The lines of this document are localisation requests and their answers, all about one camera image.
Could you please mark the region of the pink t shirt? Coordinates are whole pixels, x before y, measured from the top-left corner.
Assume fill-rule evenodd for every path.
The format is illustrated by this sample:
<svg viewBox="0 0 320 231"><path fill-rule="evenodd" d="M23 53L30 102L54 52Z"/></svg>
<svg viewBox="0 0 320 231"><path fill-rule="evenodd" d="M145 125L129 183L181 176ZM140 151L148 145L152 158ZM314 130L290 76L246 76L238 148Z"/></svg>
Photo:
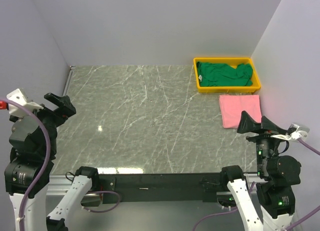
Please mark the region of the pink t shirt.
<svg viewBox="0 0 320 231"><path fill-rule="evenodd" d="M259 95L219 96L222 126L225 129L236 129L240 123L242 111L246 111L256 122L262 118Z"/></svg>

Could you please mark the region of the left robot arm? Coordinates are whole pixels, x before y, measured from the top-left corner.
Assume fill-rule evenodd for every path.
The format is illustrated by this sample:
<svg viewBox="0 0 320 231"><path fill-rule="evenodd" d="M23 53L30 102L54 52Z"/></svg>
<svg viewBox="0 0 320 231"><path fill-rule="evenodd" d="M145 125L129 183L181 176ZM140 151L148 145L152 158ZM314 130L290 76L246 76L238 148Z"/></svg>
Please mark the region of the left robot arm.
<svg viewBox="0 0 320 231"><path fill-rule="evenodd" d="M60 203L46 213L50 173L57 153L57 128L76 114L76 108L67 95L47 93L44 98L56 109L33 102L20 89L0 101L0 108L9 111L13 123L9 137L12 149L4 178L17 231L68 231L84 196L101 188L97 168L82 166Z"/></svg>

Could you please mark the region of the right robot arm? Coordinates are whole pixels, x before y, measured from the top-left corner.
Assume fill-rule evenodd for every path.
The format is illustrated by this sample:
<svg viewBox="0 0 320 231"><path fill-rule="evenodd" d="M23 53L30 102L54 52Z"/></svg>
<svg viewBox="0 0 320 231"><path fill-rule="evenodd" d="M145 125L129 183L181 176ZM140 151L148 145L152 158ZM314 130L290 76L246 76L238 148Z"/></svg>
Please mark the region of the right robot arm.
<svg viewBox="0 0 320 231"><path fill-rule="evenodd" d="M294 157L278 151L280 143L288 144L300 137L298 125L282 129L267 117L256 122L246 111L241 112L237 133L254 133L248 136L255 143L257 175L263 182L256 184L256 194L262 218L253 205L248 184L238 165L223 167L219 184L230 191L246 231L283 231L293 219L296 198L292 186L301 182L301 164Z"/></svg>

